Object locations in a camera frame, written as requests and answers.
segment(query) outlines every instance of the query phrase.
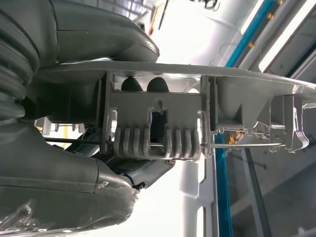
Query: curved gray plastic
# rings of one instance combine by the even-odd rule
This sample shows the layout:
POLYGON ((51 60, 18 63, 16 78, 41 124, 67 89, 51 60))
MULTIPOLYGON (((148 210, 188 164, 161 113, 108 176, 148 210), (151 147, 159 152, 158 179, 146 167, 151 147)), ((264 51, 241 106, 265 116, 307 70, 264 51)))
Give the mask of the curved gray plastic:
POLYGON ((158 56, 143 31, 114 13, 66 0, 2 0, 0 234, 102 228, 128 218, 137 194, 130 183, 101 161, 48 145, 32 124, 16 120, 25 113, 16 100, 25 98, 39 67, 158 56))
POLYGON ((65 0, 53 0, 59 62, 111 58, 155 62, 158 48, 128 18, 65 0))

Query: screw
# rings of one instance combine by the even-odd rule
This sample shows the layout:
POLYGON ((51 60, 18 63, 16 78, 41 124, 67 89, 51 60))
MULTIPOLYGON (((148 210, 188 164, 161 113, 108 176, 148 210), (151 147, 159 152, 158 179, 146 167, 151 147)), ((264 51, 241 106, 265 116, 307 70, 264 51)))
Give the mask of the screw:
POLYGON ((273 15, 272 13, 268 13, 267 18, 268 18, 268 20, 272 20, 272 19, 275 18, 275 15, 273 15))
POLYGON ((138 190, 141 190, 141 189, 143 189, 145 187, 145 184, 144 183, 141 183, 141 184, 140 184, 140 186, 138 187, 138 190))
POLYGON ((249 48, 253 48, 254 46, 255 46, 255 44, 253 43, 253 42, 249 43, 249 48))
POLYGON ((174 164, 176 163, 176 161, 175 160, 173 160, 173 159, 168 159, 168 160, 166 161, 166 163, 167 163, 167 166, 172 168, 172 167, 174 166, 174 164))

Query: fluorescent light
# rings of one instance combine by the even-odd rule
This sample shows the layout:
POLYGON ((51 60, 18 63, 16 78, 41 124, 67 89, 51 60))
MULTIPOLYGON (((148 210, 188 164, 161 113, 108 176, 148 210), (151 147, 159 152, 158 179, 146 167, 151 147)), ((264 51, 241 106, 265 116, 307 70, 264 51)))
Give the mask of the fluorescent light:
POLYGON ((251 10, 249 16, 246 19, 244 25, 241 29, 241 33, 244 35, 247 29, 250 25, 251 21, 256 16, 256 14, 259 11, 259 9, 262 5, 265 0, 258 0, 256 1, 256 5, 251 10))
POLYGON ((314 6, 316 0, 306 0, 306 2, 299 10, 282 34, 268 50, 265 56, 259 64, 259 69, 264 72, 268 66, 275 59, 291 37, 314 6))

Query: gray plastic part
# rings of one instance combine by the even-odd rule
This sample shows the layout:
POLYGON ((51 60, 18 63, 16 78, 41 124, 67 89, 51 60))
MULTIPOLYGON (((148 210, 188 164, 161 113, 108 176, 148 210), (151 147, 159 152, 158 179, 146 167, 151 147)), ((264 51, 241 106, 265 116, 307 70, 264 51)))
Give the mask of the gray plastic part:
POLYGON ((79 133, 84 133, 85 131, 85 127, 83 123, 78 124, 78 125, 78 132, 79 133))
MULTIPOLYGON (((82 134, 78 139, 84 140, 84 141, 90 141, 90 140, 99 140, 100 134, 97 132, 94 133, 88 133, 89 131, 87 131, 84 134, 82 134)), ((79 153, 87 157, 91 157, 92 155, 95 154, 100 150, 100 145, 94 145, 94 144, 76 144, 73 143, 71 144, 69 147, 66 149, 66 151, 69 152, 73 152, 73 153, 79 153)))
POLYGON ((118 166, 117 172, 128 177, 133 186, 143 183, 143 188, 146 189, 175 164, 168 165, 167 162, 167 160, 127 160, 118 166))
POLYGON ((159 55, 149 37, 127 18, 66 0, 51 2, 57 25, 60 63, 104 57, 155 62, 159 55))
POLYGON ((42 135, 50 135, 51 129, 51 123, 47 117, 40 118, 35 122, 35 126, 41 127, 42 135))
POLYGON ((137 193, 130 182, 99 160, 47 144, 33 123, 17 120, 25 115, 18 101, 28 94, 32 105, 43 103, 43 111, 32 108, 42 118, 48 109, 35 92, 60 94, 35 86, 26 93, 40 67, 97 57, 155 62, 158 48, 127 18, 66 0, 2 0, 0 36, 0 233, 101 228, 128 218, 137 193), (120 34, 112 31, 118 26, 120 34))
MULTIPOLYGON (((235 68, 103 61, 60 65, 43 70, 52 74, 79 71, 106 73, 106 83, 109 86, 106 87, 104 121, 107 123, 103 126, 106 136, 103 136, 102 143, 104 145, 101 151, 106 151, 112 110, 118 110, 118 129, 114 148, 115 155, 119 157, 184 159, 186 151, 189 150, 189 146, 184 142, 189 140, 186 138, 186 130, 190 131, 191 138, 194 138, 196 123, 193 123, 198 118, 198 111, 201 113, 202 143, 206 148, 203 152, 207 157, 211 155, 211 150, 207 150, 210 134, 223 132, 225 129, 244 129, 251 133, 259 129, 259 122, 264 124, 266 137, 270 138, 272 143, 279 143, 278 139, 284 143, 287 141, 287 149, 295 152, 308 145, 299 122, 302 108, 310 108, 309 105, 316 101, 315 85, 312 83, 235 68), (113 89, 115 77, 133 76, 142 81, 166 74, 200 77, 201 94, 118 92, 113 89), (278 102, 280 96, 291 96, 296 103, 278 102), (164 150, 149 149, 150 111, 165 109, 167 110, 168 122, 164 131, 164 150), (287 125, 285 120, 283 124, 278 124, 273 118, 284 119, 282 111, 285 113, 285 110, 290 113, 288 119, 295 119, 297 121, 296 124, 300 125, 297 125, 297 131, 294 132, 293 139, 290 138, 292 132, 287 133, 290 140, 281 135, 274 138, 275 133, 281 133, 287 125)), ((290 120, 287 122, 288 130, 290 123, 290 120)), ((195 144, 195 141, 192 140, 192 149, 195 149, 195 144)), ((195 151, 189 159, 195 159, 193 154, 195 151)))
MULTIPOLYGON (((118 157, 143 159, 198 159, 200 144, 197 131, 199 94, 114 91, 108 73, 104 112, 104 139, 109 136, 113 110, 118 112, 114 152, 118 157), (151 148, 152 113, 167 111, 164 149, 151 148)), ((101 147, 101 152, 107 150, 101 147)))

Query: blue rail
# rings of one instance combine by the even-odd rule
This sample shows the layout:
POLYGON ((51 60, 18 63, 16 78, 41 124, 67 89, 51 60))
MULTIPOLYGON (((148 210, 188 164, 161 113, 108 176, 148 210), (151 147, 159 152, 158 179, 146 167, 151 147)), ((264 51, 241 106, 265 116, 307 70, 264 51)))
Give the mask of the blue rail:
MULTIPOLYGON (((275 7, 276 4, 278 4, 277 0, 265 0, 229 58, 226 67, 235 67, 238 60, 247 50, 249 44, 263 26, 268 14, 275 7)), ((222 144, 223 135, 219 134, 215 136, 215 143, 222 144)), ((225 149, 216 149, 215 156, 216 161, 219 236, 233 237, 225 149)))

